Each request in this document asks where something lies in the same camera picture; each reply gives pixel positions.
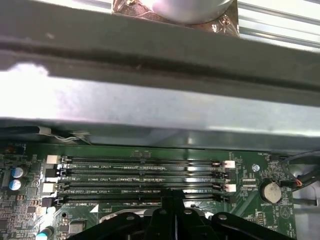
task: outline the ram slot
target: ram slot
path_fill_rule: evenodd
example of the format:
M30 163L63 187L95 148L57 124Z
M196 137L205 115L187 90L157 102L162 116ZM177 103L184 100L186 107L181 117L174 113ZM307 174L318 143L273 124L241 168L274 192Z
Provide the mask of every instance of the ram slot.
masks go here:
M211 164L164 164L158 163L112 163L112 162L79 162L71 164L62 164L63 169L72 170L115 170L115 171L185 171L185 172L211 172L216 167Z
M211 194L215 190L210 187L172 187L186 194ZM161 189L151 187L69 187L61 190L66 195L103 195L103 194L159 194Z
M210 194L187 194L186 199L204 200L210 199ZM156 202L161 199L159 194L126 194L126 195L60 195L59 198L63 199L64 203L69 201L152 201Z
M161 176L210 176L211 171L160 171L160 170L114 170L114 169L68 169L65 172L66 176L74 174L114 174L114 175L161 175Z
M68 159L72 163L154 163L154 164L212 164L215 161L210 159L200 160L200 159L163 159L163 158L139 158L139 157L69 157Z
M71 176L61 177L63 182L107 182L107 183L215 183L214 178L210 176L160 176L160 175L85 175L74 174Z

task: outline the cable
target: cable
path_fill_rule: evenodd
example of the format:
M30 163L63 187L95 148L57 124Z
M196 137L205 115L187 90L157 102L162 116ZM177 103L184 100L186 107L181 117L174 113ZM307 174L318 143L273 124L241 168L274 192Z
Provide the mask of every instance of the cable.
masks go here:
M295 159L299 159L299 158L303 158L303 157L309 157L309 156L318 156L320 155L320 150L316 150L316 151L307 151L307 152L303 152L303 153L299 153L297 155L294 156L289 156L286 159L284 159L283 161L281 161L281 168L282 170L290 176L290 178L292 178L293 180L297 180L297 177L295 177L287 168L286 164L289 163L292 160Z
M301 182L305 182L308 181L310 179L313 179L317 176L320 176L320 167L317 167L315 169L313 169L312 171L304 174L304 175L299 175L297 178L301 181Z
M76 136L70 136L70 137L67 137L67 138L64 138L62 136L57 136L57 135L53 135L53 134L46 134L46 133L39 133L39 135L43 135L43 136L48 136L48 137L54 137L56 139L58 139L59 141L62 141L62 142L71 142L71 141L74 141L74 140L79 140L78 137Z
M295 183L298 187L302 187L303 183L299 180L299 179L296 179L295 180Z
M316 181L319 181L319 179L320 179L320 176L314 177L314 178L309 179L308 181L305 181L305 182L302 184L302 186L298 186L298 184L297 184L298 187L292 189L292 192L295 192L295 191L304 189L305 187L308 187L309 185L315 183Z
M304 199L304 198L294 198L293 204L298 205L306 205L306 206L317 206L317 200L311 200L311 199Z

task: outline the chip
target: chip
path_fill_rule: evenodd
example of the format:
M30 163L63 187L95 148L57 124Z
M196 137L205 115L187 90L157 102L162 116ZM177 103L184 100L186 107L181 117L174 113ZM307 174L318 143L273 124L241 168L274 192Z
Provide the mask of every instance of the chip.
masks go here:
M55 170L54 168L53 169L46 169L45 170L45 174L44 174L44 177L45 178L55 178L57 176L57 170Z
M30 172L38 172L40 171L41 164L40 163L32 163L30 166Z
M26 209L26 213L27 214L33 214L36 212L36 207L35 206L28 206L28 208Z
M85 228L85 223L83 221L72 221L69 224L69 231L70 235L75 235L81 233Z
M0 230L6 230L8 225L8 220L0 220Z
M62 233L67 233L69 232L69 225L61 225L59 228L59 231Z
M26 195L28 197L35 197L37 196L38 189L36 187L28 187Z

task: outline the surface-mount component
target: surface-mount component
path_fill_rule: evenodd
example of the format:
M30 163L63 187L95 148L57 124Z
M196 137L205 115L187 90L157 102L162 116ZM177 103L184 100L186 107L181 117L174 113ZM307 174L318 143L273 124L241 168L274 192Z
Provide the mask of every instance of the surface-mount component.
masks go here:
M22 178L13 179L9 182L9 189L12 191L18 191L23 189L26 186L26 181Z
M44 177L45 178L55 178L57 177L57 170L55 168L47 168L45 170Z
M27 214L33 214L36 212L36 207L35 206L28 206L26 209Z
M54 205L54 198L52 197L44 197L42 198L42 201L41 201L41 206L42 207L52 207Z
M69 225L61 225L59 227L59 232L68 233L69 232Z
M53 193L56 190L56 184L52 182L45 182L42 186L43 193Z
M28 173L28 171L25 167L17 166L12 169L11 176L14 177L15 179L18 179L18 178L26 176L27 173Z
M0 220L0 230L5 230L8 225L8 220L7 219L2 219Z
M70 235L81 233L85 228L85 222L84 221L72 221L69 225L68 233Z
M26 191L26 195L30 198L34 197L37 195L38 192L38 188L36 187L28 187L27 191Z
M46 157L46 163L47 164L58 164L59 159L60 159L60 156L58 156L58 155L48 155Z

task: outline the wire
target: wire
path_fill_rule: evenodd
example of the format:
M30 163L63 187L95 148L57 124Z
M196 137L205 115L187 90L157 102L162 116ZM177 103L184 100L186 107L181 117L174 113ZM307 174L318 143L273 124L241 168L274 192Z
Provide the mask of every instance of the wire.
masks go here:
M298 187L302 187L303 186L303 183L299 180L299 179L296 179L295 180L295 183Z
M292 160L296 160L299 158L303 158L303 157L310 157L310 156L319 156L320 155L320 150L316 150L316 151L307 151L307 152L303 152L303 153L299 153L297 155L293 155L293 156L289 156L286 159L284 159L283 161L281 161L281 168L282 170L290 176L290 178L292 178L293 180L297 180L298 178L295 177L290 170L287 168L287 164L292 161Z
M298 183L297 183L297 188L294 188L292 189L292 192L295 192L295 191L298 191L298 190L301 190L301 189L304 189L305 187L308 187L309 185L315 183L316 181L319 181L320 179L320 176L318 177L314 177L314 178L311 178L305 182L303 182L302 186L298 186Z
M44 136L48 136L48 137L54 137L56 139L58 139L59 141L62 141L62 142L71 142L71 141L74 141L74 140L79 140L78 137L76 136L70 136L70 137L62 137L62 136L57 136L57 135L53 135L53 134L46 134L46 133L39 133L39 135L44 135Z

